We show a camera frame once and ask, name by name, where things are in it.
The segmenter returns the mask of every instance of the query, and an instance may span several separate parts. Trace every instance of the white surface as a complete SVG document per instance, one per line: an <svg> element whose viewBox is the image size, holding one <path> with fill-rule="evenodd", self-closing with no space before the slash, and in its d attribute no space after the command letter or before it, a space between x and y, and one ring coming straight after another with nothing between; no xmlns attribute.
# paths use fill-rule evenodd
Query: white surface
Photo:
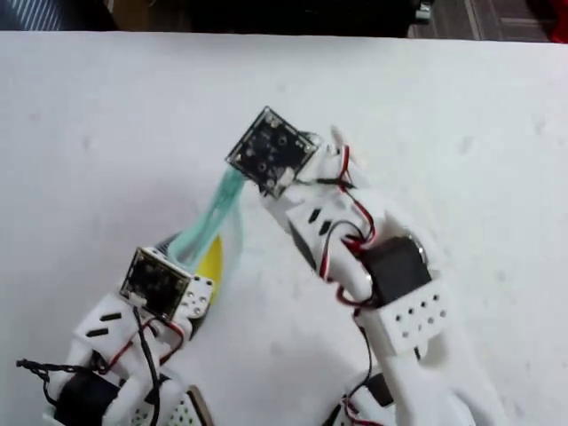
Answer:
<svg viewBox="0 0 568 426"><path fill-rule="evenodd" d="M15 359L64 359L134 248L195 218L265 104L337 124L436 234L511 423L568 422L565 46L2 33L0 64L0 423L43 410ZM365 345L252 187L243 208L241 268L185 372L221 426L317 424Z"/></svg>

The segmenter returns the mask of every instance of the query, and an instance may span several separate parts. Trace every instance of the robotic claw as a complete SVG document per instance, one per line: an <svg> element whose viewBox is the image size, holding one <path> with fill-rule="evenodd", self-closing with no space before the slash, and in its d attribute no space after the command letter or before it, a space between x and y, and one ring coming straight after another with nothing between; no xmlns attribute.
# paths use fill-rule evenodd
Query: robotic claw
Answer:
<svg viewBox="0 0 568 426"><path fill-rule="evenodd" d="M328 426L502 426L428 233L373 190L341 135L301 132L265 108L227 157L367 341L369 369ZM87 315L63 366L19 361L43 378L52 424L213 424L199 392L168 366L209 308L214 283L172 261L169 242L139 248L126 279ZM371 352L377 366L373 367Z"/></svg>

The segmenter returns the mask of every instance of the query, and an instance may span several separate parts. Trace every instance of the wire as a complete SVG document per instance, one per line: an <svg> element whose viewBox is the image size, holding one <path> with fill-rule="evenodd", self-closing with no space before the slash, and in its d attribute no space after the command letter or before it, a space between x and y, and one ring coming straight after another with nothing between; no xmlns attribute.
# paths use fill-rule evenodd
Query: wire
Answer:
<svg viewBox="0 0 568 426"><path fill-rule="evenodd" d="M182 330L180 327L175 325L173 322L168 322L165 325L179 336L179 341L177 342L177 345L170 351L170 353L160 358L160 364L165 364L166 362L168 362L170 358L173 356L173 354L179 351L179 348L181 348L185 340L184 330Z"/></svg>
<svg viewBox="0 0 568 426"><path fill-rule="evenodd" d="M367 375L365 376L365 378L361 382L359 382L357 384L357 386L355 386L351 390L351 392L349 392L349 394L343 400L343 410L345 411L345 415L351 421L352 424L357 424L357 425L360 425L360 426L383 426L383 424L379 423L379 422L372 422L370 420L358 419L357 417L354 417L350 413L350 410L355 411L353 404L351 403L351 397L353 395L355 395L355 392L357 392L359 389L361 389L363 386L365 386L367 384L367 382L371 378L371 374L373 373L373 357L371 356L371 345L369 343L369 339L367 337L367 333L365 332L365 329L360 328L360 331L361 331L361 334L363 335L363 338L365 339L365 344L367 345L367 354L368 354L368 357L369 357L369 364L368 364L369 367L368 367Z"/></svg>
<svg viewBox="0 0 568 426"><path fill-rule="evenodd" d="M352 226L357 231L359 238L363 238L363 232L355 224L353 224L349 220L345 220L345 219L338 220L331 225L331 227L329 228L329 231L327 232L326 241L324 242L324 246L323 246L323 253L322 253L322 256L321 256L321 262L319 263L319 268L320 268L319 269L319 276L323 280L327 280L327 278L328 278L327 274L329 273L329 242L331 241L331 236L334 233L334 230L339 225L350 225L350 226Z"/></svg>
<svg viewBox="0 0 568 426"><path fill-rule="evenodd" d="M50 382L49 372L64 371L66 373L93 373L98 372L97 368L87 368L83 366L69 366L67 364L42 364L29 359L19 359L16 361L16 367L25 368L30 373L37 375L43 381L43 394L47 402L53 406L57 406L57 401L53 399L48 390L47 384Z"/></svg>
<svg viewBox="0 0 568 426"><path fill-rule="evenodd" d="M150 426L156 426L158 423L158 417L160 416L160 384L158 382L158 374L156 373L156 367L154 365L154 360L152 359L152 352L150 352L150 347L144 336L144 326L140 319L140 313L136 306L132 306L132 312L134 313L134 318L138 324L138 337L140 337L140 346L142 346L142 352L144 352L144 357L150 368L150 375L152 376L152 391L155 395L154 401L154 412L152 414L152 421L150 421Z"/></svg>

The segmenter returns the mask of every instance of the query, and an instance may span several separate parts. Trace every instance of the white plastic part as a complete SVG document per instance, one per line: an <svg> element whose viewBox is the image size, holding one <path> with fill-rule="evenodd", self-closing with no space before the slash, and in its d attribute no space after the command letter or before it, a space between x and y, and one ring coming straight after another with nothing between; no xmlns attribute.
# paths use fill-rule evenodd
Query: white plastic part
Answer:
<svg viewBox="0 0 568 426"><path fill-rule="evenodd" d="M109 315L120 318L103 320ZM90 336L97 330L106 334ZM132 313L132 306L120 296L109 293L104 296L75 329L75 338L110 360L137 332L138 325Z"/></svg>
<svg viewBox="0 0 568 426"><path fill-rule="evenodd" d="M197 320L205 315L209 308L213 288L212 280L195 275L176 309L174 322L180 323L182 319Z"/></svg>
<svg viewBox="0 0 568 426"><path fill-rule="evenodd" d="M444 280L437 279L379 309L392 351L414 351L440 334L451 320L451 305Z"/></svg>

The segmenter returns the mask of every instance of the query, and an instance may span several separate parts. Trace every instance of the black wire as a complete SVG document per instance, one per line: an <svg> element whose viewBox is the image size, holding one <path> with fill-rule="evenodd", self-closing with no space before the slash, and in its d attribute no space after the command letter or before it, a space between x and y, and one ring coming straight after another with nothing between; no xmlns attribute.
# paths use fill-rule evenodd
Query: black wire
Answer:
<svg viewBox="0 0 568 426"><path fill-rule="evenodd" d="M156 367L154 365L154 360L152 359L152 352L150 352L150 347L144 336L144 329L142 328L142 321L140 319L140 313L136 306L132 307L134 312L134 318L136 318L136 323L138 324L138 336L140 337L140 345L142 346L142 352L144 352L144 357L150 368L150 375L152 376L152 393L155 395L154 400L154 413L152 414L152 421L150 426L156 426L158 423L158 417L160 416L160 383L158 381L158 374L156 373Z"/></svg>
<svg viewBox="0 0 568 426"><path fill-rule="evenodd" d="M369 379L371 378L371 374L373 373L373 357L371 355L371 344L369 343L369 338L367 337L367 333L365 332L365 329L360 328L360 330L361 330L361 334L363 335L363 338L365 339L365 344L367 345L367 354L368 354L368 357L369 357L369 367L368 367L367 375L365 376L365 378L357 386L355 386L351 392L349 392L347 399L351 398L353 395L355 395L356 391L361 389L361 387L365 386L367 384L367 382L369 381Z"/></svg>
<svg viewBox="0 0 568 426"><path fill-rule="evenodd" d="M351 392L349 392L349 394L347 395L347 397L345 398L345 401L343 403L343 410L345 412L345 416L347 418L349 418L349 413L347 412L348 410L348 405L350 403L350 399L353 395L355 395L355 392L357 392L359 389L361 389L361 387L365 386L367 384L367 382L369 381L369 379L371 378L371 374L373 372L373 357L371 355L371 345L369 343L369 339L367 337L367 333L365 332L365 329L360 327L359 330L361 331L361 334L363 335L363 338L365 339L365 344L367 345L367 354L369 356L369 368L367 370L367 375L365 376L365 378L359 383L357 384L352 390Z"/></svg>
<svg viewBox="0 0 568 426"><path fill-rule="evenodd" d="M306 185L306 186L312 186L312 185L331 185L331 186L343 186L346 189L354 189L356 188L356 186L354 184L352 184L351 182L344 180L344 179L340 179L338 177L332 177L332 178L325 178L325 177L320 177L318 179L314 179L314 180L301 180L301 179L294 179L294 182L296 182L297 184L300 185Z"/></svg>
<svg viewBox="0 0 568 426"><path fill-rule="evenodd" d="M47 402L53 406L57 406L57 401L53 399L48 390L47 384L50 382L50 371L64 371L66 373L92 373L98 372L98 368L87 368L83 366L69 366L66 364L42 364L41 362L30 361L29 359L19 359L16 361L16 367L25 368L30 373L38 376L43 381L43 395Z"/></svg>

